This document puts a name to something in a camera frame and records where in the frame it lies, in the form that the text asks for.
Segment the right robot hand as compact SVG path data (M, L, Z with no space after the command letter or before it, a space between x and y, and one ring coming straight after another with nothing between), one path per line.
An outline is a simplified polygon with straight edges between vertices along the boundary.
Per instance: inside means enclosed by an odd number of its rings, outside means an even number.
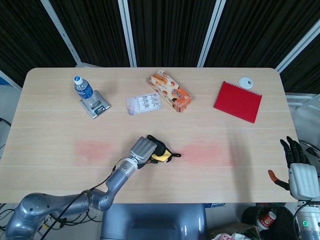
M320 198L320 184L316 167L311 165L302 146L291 137L281 139L288 168L288 182L276 177L269 169L268 175L273 183L290 192L298 201L315 201Z

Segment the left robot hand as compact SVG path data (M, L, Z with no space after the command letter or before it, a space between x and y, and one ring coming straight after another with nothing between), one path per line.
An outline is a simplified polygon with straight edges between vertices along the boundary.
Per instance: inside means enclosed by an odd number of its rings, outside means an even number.
M134 159L137 164L137 168L141 169L149 160L156 148L157 145L153 141L141 136L130 149L129 157Z

